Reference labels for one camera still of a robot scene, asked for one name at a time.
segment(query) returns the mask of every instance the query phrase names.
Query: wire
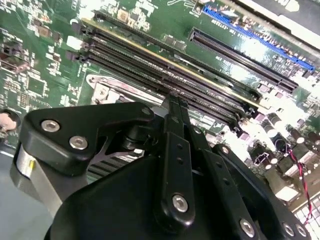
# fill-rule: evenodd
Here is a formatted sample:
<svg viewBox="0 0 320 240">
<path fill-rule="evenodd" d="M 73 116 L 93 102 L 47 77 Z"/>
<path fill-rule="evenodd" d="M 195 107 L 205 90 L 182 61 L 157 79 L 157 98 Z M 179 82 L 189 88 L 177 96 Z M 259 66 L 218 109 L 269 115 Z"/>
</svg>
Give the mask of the wire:
<svg viewBox="0 0 320 240">
<path fill-rule="evenodd" d="M 303 173 L 303 169 L 304 169 L 304 167 L 306 165 L 297 160 L 296 156 L 294 155 L 294 153 L 293 153 L 293 151 L 291 149 L 288 151 L 288 153 L 290 154 L 290 158 L 292 159 L 292 161 L 298 167 L 299 175 L 300 175 L 301 180 L 302 180 L 304 194 L 305 194 L 305 197 L 307 199 L 309 213 L 308 213 L 308 216 L 306 217 L 306 220 L 304 222 L 304 225 L 306 225 L 306 224 L 308 224 L 308 221 L 313 217 L 312 216 L 312 205 L 311 205 L 311 201 L 310 201 L 310 195 L 309 195 L 309 192 L 308 192 L 308 185 L 307 185 L 307 182 L 305 180 L 304 173 Z"/>
</svg>

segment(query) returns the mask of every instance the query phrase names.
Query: black pcie slot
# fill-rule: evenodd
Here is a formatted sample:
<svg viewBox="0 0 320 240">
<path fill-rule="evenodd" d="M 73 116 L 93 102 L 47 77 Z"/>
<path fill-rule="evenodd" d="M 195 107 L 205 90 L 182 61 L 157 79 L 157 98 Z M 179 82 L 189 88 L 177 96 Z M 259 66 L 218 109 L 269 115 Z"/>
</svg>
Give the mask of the black pcie slot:
<svg viewBox="0 0 320 240">
<path fill-rule="evenodd" d="M 102 40 L 105 42 L 112 42 L 114 45 L 126 49 L 130 51 L 131 53 L 134 53 L 135 55 L 139 56 L 140 58 L 153 63 L 163 69 L 170 70 L 174 75 L 179 76 L 181 78 L 184 78 L 186 80 L 189 80 L 190 82 L 194 82 L 196 85 L 205 86 L 207 88 L 208 94 L 210 94 L 212 97 L 217 96 L 218 98 L 225 99 L 225 102 L 231 102 L 236 106 L 242 107 L 243 101 L 239 100 L 237 97 L 232 96 L 231 94 L 228 94 L 224 91 L 221 91 L 220 89 L 216 89 L 211 84 L 198 79 L 194 77 L 193 75 L 186 74 L 185 72 L 182 72 L 180 69 L 175 68 L 174 66 L 168 65 L 167 62 L 162 61 L 161 59 L 156 59 L 155 57 L 152 57 L 148 55 L 146 52 L 143 52 L 139 49 L 134 48 L 133 46 L 130 46 L 129 44 L 125 42 L 121 42 L 119 39 L 115 39 L 113 36 L 108 35 L 106 32 L 103 32 L 99 29 L 96 30 L 96 33 L 93 37 L 93 41 L 99 41 Z"/>
<path fill-rule="evenodd" d="M 226 81 L 232 83 L 233 85 L 243 89 L 243 91 L 245 92 L 248 92 L 250 95 L 252 95 L 253 98 L 255 98 L 257 101 L 262 97 L 261 94 L 259 92 L 257 92 L 255 89 L 253 88 L 250 88 L 248 87 L 247 85 L 243 84 L 242 82 L 239 82 L 235 79 L 233 79 L 232 77 L 226 75 L 226 74 L 223 74 L 222 72 L 219 72 L 217 71 L 216 69 L 212 68 L 211 66 L 205 64 L 204 62 L 201 62 L 183 52 L 180 52 L 178 50 L 176 50 L 175 48 L 161 42 L 160 40 L 150 36 L 150 35 L 147 35 L 145 34 L 144 32 L 142 31 L 139 31 L 137 29 L 134 29 L 132 27 L 129 27 L 128 25 L 124 24 L 123 22 L 119 21 L 118 19 L 106 14 L 106 13 L 103 13 L 101 11 L 94 11 L 94 18 L 97 19 L 97 20 L 104 20 L 104 21 L 107 21 L 121 29 L 124 29 L 126 31 L 129 31 L 131 32 L 132 34 L 144 39 L 145 41 L 148 41 L 156 46 L 159 46 L 161 47 L 162 49 L 170 52 L 170 53 L 173 53 L 174 55 L 178 55 L 180 56 L 181 58 L 193 63 L 194 65 L 196 66 L 199 66 L 200 68 L 208 71 L 209 73 L 212 73 L 212 74 L 215 74 L 216 76 L 222 78 L 222 79 L 225 79 Z M 203 82 L 202 81 L 202 84 L 203 85 L 207 85 L 208 83 L 207 82 Z"/>
<path fill-rule="evenodd" d="M 218 55 L 220 58 L 245 69 L 261 80 L 266 81 L 267 83 L 270 83 L 290 94 L 292 94 L 293 90 L 299 86 L 289 78 L 263 66 L 258 61 L 245 56 L 243 53 L 234 50 L 230 46 L 198 29 L 192 29 L 189 40 L 203 49 Z"/>
<path fill-rule="evenodd" d="M 122 64 L 116 64 L 114 62 L 111 62 L 110 60 L 108 60 L 107 58 L 102 58 L 101 56 L 97 56 L 94 54 L 89 54 L 87 56 L 87 61 L 93 64 L 96 64 L 98 66 L 107 68 L 110 71 L 114 71 L 117 75 L 120 74 L 120 76 L 122 77 L 130 77 L 130 81 L 134 80 L 133 82 L 141 82 L 143 83 L 143 85 L 147 85 L 147 88 L 149 88 L 148 85 L 152 86 L 152 90 L 155 90 L 155 87 L 153 84 L 150 84 L 150 81 L 155 81 L 157 82 L 156 85 L 159 88 L 159 81 L 162 82 L 162 86 L 161 89 L 165 89 L 161 92 L 158 91 L 158 93 L 166 95 L 170 92 L 176 92 L 179 94 L 180 97 L 182 97 L 183 99 L 186 99 L 188 101 L 188 103 L 190 103 L 192 106 L 196 106 L 197 110 L 199 110 L 199 112 L 203 112 L 203 113 L 207 113 L 210 115 L 210 117 L 212 117 L 213 119 L 216 119 L 226 125 L 236 125 L 237 121 L 234 117 L 232 116 L 226 116 L 227 113 L 223 113 L 223 110 L 218 109 L 217 107 L 211 106 L 210 102 L 207 102 L 205 100 L 199 101 L 199 96 L 193 95 L 193 92 L 191 91 L 187 91 L 186 89 L 183 89 L 182 87 L 179 87 L 178 84 L 172 83 L 172 82 L 167 82 L 167 81 L 163 81 L 161 80 L 156 80 L 153 77 L 146 77 L 143 74 L 139 75 L 138 73 L 130 70 L 129 68 L 124 67 Z"/>
<path fill-rule="evenodd" d="M 245 115 L 245 112 L 243 110 L 240 110 L 236 107 L 232 107 L 230 105 L 225 104 L 223 101 L 219 100 L 218 98 L 213 99 L 212 96 L 208 96 L 207 92 L 203 89 L 200 89 L 196 86 L 190 86 L 186 85 L 183 79 L 177 79 L 174 78 L 171 74 L 165 74 L 161 72 L 159 69 L 156 69 L 150 65 L 147 65 L 146 63 L 140 62 L 138 59 L 125 55 L 119 51 L 116 51 L 112 49 L 111 47 L 107 45 L 102 45 L 98 42 L 94 42 L 94 44 L 91 46 L 91 51 L 102 51 L 101 54 L 107 55 L 108 57 L 113 57 L 115 61 L 122 61 L 126 64 L 126 66 L 131 66 L 132 68 L 138 68 L 139 71 L 144 72 L 145 74 L 149 74 L 153 78 L 161 79 L 161 81 L 168 81 L 172 84 L 177 85 L 177 87 L 181 88 L 183 87 L 184 91 L 187 92 L 193 92 L 194 94 L 197 94 L 197 97 L 202 98 L 208 102 L 212 106 L 217 106 L 220 108 L 220 111 L 226 112 L 226 114 L 235 115 L 237 114 L 240 117 L 243 117 Z"/>
</svg>

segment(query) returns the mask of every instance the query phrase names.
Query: capacitor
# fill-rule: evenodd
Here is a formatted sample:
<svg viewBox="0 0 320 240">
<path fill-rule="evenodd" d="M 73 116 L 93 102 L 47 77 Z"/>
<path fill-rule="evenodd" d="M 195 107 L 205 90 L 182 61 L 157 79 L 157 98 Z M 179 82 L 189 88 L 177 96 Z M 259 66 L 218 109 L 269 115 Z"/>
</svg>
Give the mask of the capacitor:
<svg viewBox="0 0 320 240">
<path fill-rule="evenodd" d="M 274 125 L 275 128 L 282 128 L 282 127 L 284 127 L 283 121 L 280 119 L 280 117 L 278 117 L 277 114 L 272 113 L 272 114 L 268 115 L 268 119 L 269 119 L 270 122 Z"/>
<path fill-rule="evenodd" d="M 313 144 L 320 145 L 320 135 L 316 134 L 315 132 L 309 132 L 308 138 Z"/>
<path fill-rule="evenodd" d="M 276 155 L 274 155 L 274 153 L 270 150 L 267 150 L 268 155 L 268 160 L 270 161 L 271 164 L 277 164 L 278 163 L 278 159 L 276 157 Z"/>
<path fill-rule="evenodd" d="M 297 129 L 291 129 L 290 135 L 294 138 L 297 144 L 302 144 L 305 141 L 305 138 Z"/>
<path fill-rule="evenodd" d="M 265 130 L 269 138 L 273 138 L 277 135 L 278 131 L 271 125 L 268 120 L 263 121 L 262 127 Z"/>
</svg>

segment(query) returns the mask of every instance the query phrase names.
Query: silver screw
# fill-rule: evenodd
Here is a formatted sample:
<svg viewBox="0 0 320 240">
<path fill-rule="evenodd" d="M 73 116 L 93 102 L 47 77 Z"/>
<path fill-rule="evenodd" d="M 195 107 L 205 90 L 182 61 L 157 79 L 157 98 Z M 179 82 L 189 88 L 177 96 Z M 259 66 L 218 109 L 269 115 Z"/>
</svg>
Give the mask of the silver screw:
<svg viewBox="0 0 320 240">
<path fill-rule="evenodd" d="M 73 136 L 69 140 L 71 147 L 77 150 L 84 150 L 88 147 L 88 142 L 83 136 Z"/>
<path fill-rule="evenodd" d="M 187 200 L 181 195 L 174 195 L 172 197 L 172 203 L 175 209 L 177 209 L 181 213 L 185 213 L 188 210 Z"/>
<path fill-rule="evenodd" d="M 228 148 L 226 148 L 225 146 L 222 147 L 222 151 L 223 151 L 225 154 L 228 154 L 228 153 L 229 153 Z"/>
<path fill-rule="evenodd" d="M 147 114 L 147 115 L 150 115 L 151 113 L 150 113 L 150 110 L 148 109 L 148 108 L 146 108 L 146 107 L 144 107 L 144 108 L 142 108 L 142 110 L 141 110 L 144 114 Z"/>
<path fill-rule="evenodd" d="M 239 223 L 240 227 L 245 232 L 245 234 L 247 234 L 250 238 L 253 238 L 255 236 L 255 230 L 250 224 L 250 222 L 248 222 L 244 218 L 241 218 Z"/>
<path fill-rule="evenodd" d="M 303 237 L 306 237 L 306 236 L 307 236 L 307 233 L 306 233 L 305 229 L 304 229 L 302 226 L 300 226 L 299 224 L 296 224 L 295 226 L 296 226 L 296 229 L 298 229 L 298 232 L 299 232 Z"/>
<path fill-rule="evenodd" d="M 41 123 L 41 127 L 43 130 L 49 133 L 57 132 L 60 129 L 59 123 L 54 120 L 44 120 Z"/>
<path fill-rule="evenodd" d="M 287 223 L 284 222 L 282 225 L 284 226 L 284 230 L 286 231 L 287 234 L 289 234 L 291 237 L 295 235 L 294 231 Z"/>
<path fill-rule="evenodd" d="M 178 120 L 178 118 L 177 118 L 176 116 L 171 117 L 171 119 L 172 119 L 174 122 L 176 122 L 177 124 L 179 123 L 179 120 Z"/>
<path fill-rule="evenodd" d="M 197 134 L 201 134 L 201 130 L 199 128 L 197 128 L 196 126 L 193 127 L 193 130 L 197 133 Z"/>
</svg>

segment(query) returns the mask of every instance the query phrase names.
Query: red wire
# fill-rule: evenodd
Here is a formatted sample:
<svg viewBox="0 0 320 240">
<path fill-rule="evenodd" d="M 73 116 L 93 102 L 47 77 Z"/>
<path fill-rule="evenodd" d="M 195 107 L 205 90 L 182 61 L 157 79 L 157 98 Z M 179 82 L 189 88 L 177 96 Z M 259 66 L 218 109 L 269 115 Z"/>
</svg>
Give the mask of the red wire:
<svg viewBox="0 0 320 240">
<path fill-rule="evenodd" d="M 298 160 L 297 160 L 297 158 L 294 155 L 292 150 L 289 151 L 289 154 L 290 154 L 291 159 L 296 163 L 296 165 L 297 165 L 297 167 L 299 169 L 299 175 L 302 178 L 302 185 L 303 185 L 303 189 L 304 189 L 304 194 L 306 196 L 307 203 L 308 203 L 309 213 L 308 213 L 308 216 L 307 216 L 307 218 L 306 218 L 306 220 L 304 222 L 304 225 L 306 225 L 308 223 L 308 221 L 312 217 L 312 205 L 311 205 L 311 202 L 310 202 L 310 195 L 309 195 L 309 192 L 308 192 L 308 185 L 307 185 L 307 182 L 305 181 L 302 163 L 298 162 Z"/>
</svg>

